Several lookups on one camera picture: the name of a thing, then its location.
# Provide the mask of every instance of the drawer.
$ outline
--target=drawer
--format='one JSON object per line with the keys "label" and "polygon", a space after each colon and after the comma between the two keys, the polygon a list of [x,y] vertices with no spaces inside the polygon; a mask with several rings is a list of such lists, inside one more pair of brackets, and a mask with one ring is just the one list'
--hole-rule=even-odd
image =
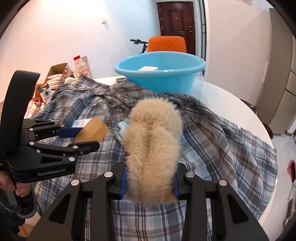
{"label": "drawer", "polygon": [[292,71],[289,73],[286,89],[292,94],[296,95],[296,74],[294,74]]}
{"label": "drawer", "polygon": [[292,61],[291,70],[296,73],[296,39],[292,35]]}
{"label": "drawer", "polygon": [[296,96],[284,91],[279,106],[272,117],[269,127],[275,134],[282,134],[289,127],[296,114]]}

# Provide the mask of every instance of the orange chair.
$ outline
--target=orange chair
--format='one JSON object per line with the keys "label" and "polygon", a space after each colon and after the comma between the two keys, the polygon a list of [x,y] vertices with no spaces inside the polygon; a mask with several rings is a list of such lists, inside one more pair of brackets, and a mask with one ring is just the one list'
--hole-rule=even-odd
{"label": "orange chair", "polygon": [[187,53],[185,39],[180,36],[155,36],[149,39],[147,52],[175,51]]}

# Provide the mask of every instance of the blue gripper pad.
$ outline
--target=blue gripper pad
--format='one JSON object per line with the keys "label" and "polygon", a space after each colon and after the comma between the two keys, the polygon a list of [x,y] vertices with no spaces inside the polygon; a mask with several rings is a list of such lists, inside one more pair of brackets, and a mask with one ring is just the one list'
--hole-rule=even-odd
{"label": "blue gripper pad", "polygon": [[82,128],[61,128],[57,131],[57,136],[60,138],[75,138],[78,133],[82,130]]}
{"label": "blue gripper pad", "polygon": [[179,190],[178,190],[178,179],[177,179],[176,175],[174,175],[173,194],[174,194],[175,198],[178,199],[180,193],[179,193]]}
{"label": "blue gripper pad", "polygon": [[120,192],[119,192],[120,199],[122,199],[126,194],[127,187],[128,187],[126,182],[127,182],[127,167],[125,165],[124,171],[121,177],[121,186],[120,186]]}

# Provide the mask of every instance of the white wall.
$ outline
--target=white wall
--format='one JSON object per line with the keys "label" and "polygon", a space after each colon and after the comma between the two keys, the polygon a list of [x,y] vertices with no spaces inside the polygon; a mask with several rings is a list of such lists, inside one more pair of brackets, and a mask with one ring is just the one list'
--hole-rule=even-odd
{"label": "white wall", "polygon": [[141,52],[130,39],[156,35],[152,0],[31,0],[0,40],[0,101],[15,70],[39,72],[42,82],[50,66],[87,55],[94,78],[114,76],[117,61]]}
{"label": "white wall", "polygon": [[205,81],[256,104],[271,52],[271,20],[265,0],[205,0]]}

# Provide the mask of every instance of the cardboard box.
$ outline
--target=cardboard box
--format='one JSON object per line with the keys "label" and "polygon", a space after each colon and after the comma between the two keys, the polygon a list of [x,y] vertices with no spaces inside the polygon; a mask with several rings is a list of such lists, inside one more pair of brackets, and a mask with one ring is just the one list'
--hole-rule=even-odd
{"label": "cardboard box", "polygon": [[63,74],[61,82],[59,84],[59,85],[63,85],[65,83],[66,78],[71,77],[73,72],[70,69],[70,66],[68,63],[62,63],[62,64],[57,64],[57,65],[51,66],[50,70],[45,78],[44,85],[49,80],[47,77],[52,76],[54,74]]}

